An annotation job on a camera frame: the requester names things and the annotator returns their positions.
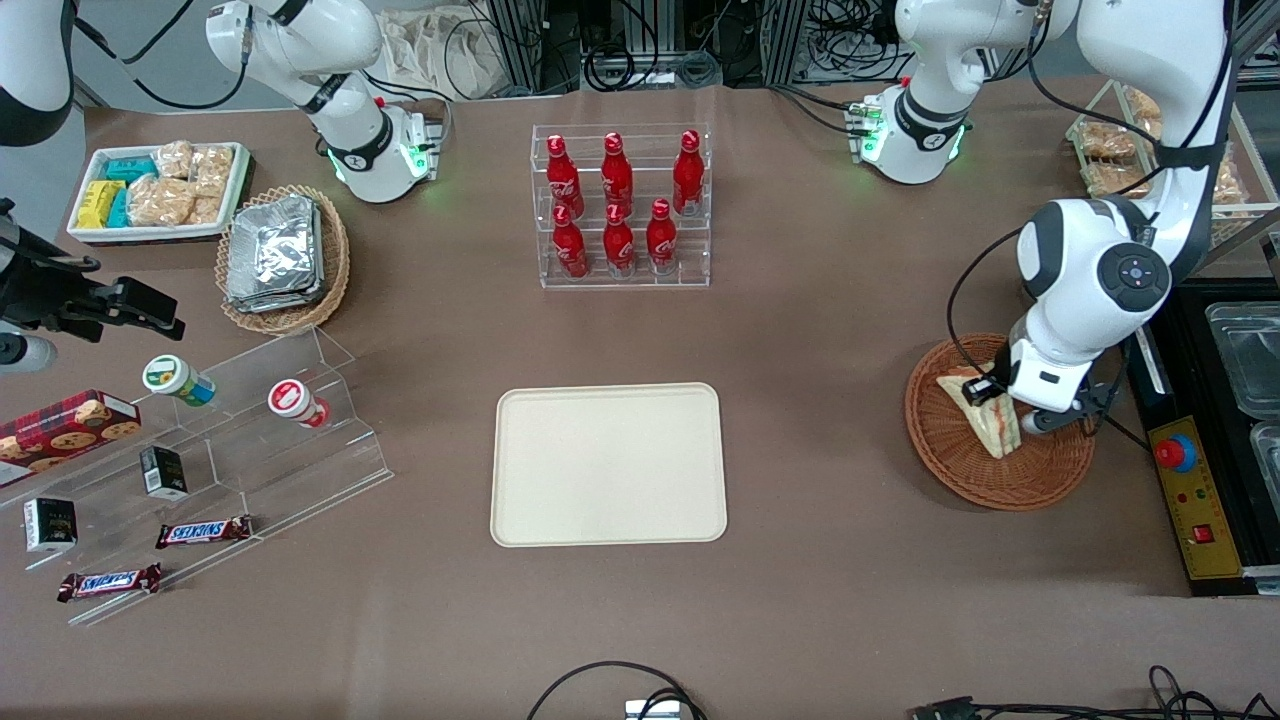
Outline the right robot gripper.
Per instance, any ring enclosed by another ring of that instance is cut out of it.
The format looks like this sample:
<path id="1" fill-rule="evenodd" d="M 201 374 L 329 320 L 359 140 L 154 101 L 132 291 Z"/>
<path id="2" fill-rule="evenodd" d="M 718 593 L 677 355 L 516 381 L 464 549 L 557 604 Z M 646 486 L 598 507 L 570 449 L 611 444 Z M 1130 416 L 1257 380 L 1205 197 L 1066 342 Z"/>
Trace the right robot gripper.
<path id="1" fill-rule="evenodd" d="M 1 205 L 3 320 L 22 329 L 40 328 L 99 342 L 102 328 L 132 325 L 182 341 L 186 324 L 177 301 L 131 277 L 116 279 L 116 300 L 90 277 L 101 269 L 91 256 L 74 258 L 20 227 L 13 202 Z"/>

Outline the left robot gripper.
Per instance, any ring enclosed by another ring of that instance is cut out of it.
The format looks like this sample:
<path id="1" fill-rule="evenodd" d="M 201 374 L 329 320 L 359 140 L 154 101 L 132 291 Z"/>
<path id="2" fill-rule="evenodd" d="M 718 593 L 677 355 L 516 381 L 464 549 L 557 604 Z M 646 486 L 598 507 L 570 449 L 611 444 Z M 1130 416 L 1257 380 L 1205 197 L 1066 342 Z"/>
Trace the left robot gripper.
<path id="1" fill-rule="evenodd" d="M 1051 413 L 1066 413 L 1075 404 L 1092 361 L 1059 363 L 1042 354 L 1029 340 L 1010 340 L 1007 392 L 1018 401 Z M 978 375 L 963 383 L 963 397 L 982 406 L 1005 395 L 993 375 Z"/>

